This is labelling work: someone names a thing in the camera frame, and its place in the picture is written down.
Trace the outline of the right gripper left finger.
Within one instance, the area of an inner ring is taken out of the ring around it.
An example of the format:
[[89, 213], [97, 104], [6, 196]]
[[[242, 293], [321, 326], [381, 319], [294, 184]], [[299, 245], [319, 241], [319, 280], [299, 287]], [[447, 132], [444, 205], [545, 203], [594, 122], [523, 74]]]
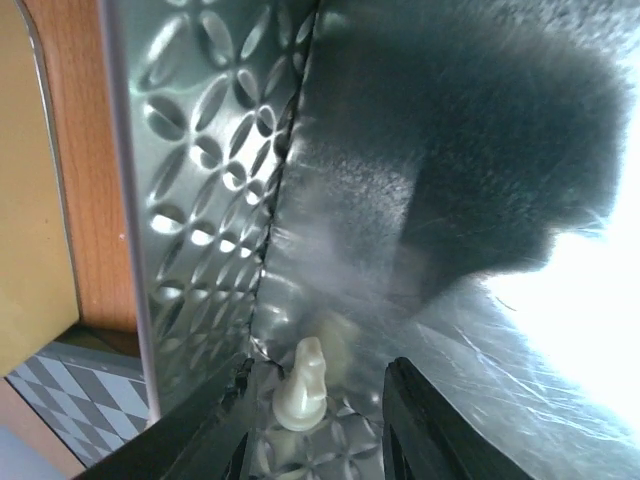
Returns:
[[247, 479], [254, 361], [234, 357], [151, 427], [84, 471], [95, 479]]

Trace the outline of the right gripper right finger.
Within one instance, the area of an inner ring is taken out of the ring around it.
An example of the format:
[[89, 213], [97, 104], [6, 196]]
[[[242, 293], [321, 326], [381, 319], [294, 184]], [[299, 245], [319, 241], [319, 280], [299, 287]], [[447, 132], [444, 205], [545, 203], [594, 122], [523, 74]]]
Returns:
[[476, 431], [405, 357], [386, 368], [382, 407], [387, 479], [532, 479]]

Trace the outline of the white chess knight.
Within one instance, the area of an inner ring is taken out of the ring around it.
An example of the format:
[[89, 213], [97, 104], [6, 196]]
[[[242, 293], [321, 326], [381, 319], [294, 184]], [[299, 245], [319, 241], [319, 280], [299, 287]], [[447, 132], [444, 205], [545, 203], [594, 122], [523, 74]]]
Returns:
[[272, 411], [278, 423], [293, 432], [317, 426], [327, 411], [326, 360], [317, 337], [302, 339], [293, 368], [275, 389]]

